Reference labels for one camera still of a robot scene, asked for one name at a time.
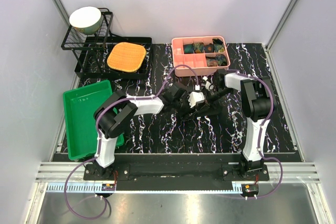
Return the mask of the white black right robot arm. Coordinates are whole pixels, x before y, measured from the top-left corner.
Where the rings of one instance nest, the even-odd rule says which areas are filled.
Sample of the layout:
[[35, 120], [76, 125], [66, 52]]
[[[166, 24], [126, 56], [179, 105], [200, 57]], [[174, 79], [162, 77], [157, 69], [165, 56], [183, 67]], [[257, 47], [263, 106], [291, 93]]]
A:
[[217, 89], [240, 92], [241, 107], [247, 119], [247, 133], [238, 173], [242, 179], [250, 180], [263, 170], [265, 135], [270, 117], [277, 106], [270, 77], [254, 77], [237, 70], [218, 69], [213, 81]]

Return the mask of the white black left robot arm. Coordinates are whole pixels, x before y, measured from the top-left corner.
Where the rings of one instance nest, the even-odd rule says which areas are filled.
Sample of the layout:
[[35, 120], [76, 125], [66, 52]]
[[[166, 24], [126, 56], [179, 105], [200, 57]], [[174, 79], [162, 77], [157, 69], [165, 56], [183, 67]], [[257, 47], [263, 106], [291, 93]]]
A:
[[118, 137], [125, 132], [134, 116], [160, 114], [172, 109], [187, 112], [196, 106], [199, 88], [196, 86], [196, 91], [188, 92], [182, 84], [175, 83], [167, 89], [161, 88], [156, 95], [136, 97], [122, 91], [113, 93], [94, 113], [98, 133], [95, 174], [103, 180], [113, 175]]

